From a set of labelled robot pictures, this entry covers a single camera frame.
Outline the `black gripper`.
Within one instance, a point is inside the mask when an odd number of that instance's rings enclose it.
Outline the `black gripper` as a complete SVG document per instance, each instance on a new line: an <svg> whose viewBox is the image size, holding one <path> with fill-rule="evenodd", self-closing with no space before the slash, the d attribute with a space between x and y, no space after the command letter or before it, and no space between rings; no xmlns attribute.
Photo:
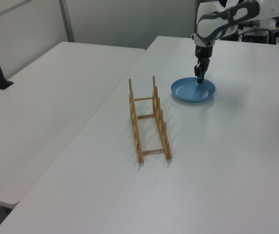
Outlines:
<svg viewBox="0 0 279 234"><path fill-rule="evenodd" d="M194 67L195 76L198 77L198 84L204 81L205 73L207 72L210 57L212 56L213 46L199 46L196 45L195 56L198 59L198 63Z"/></svg>

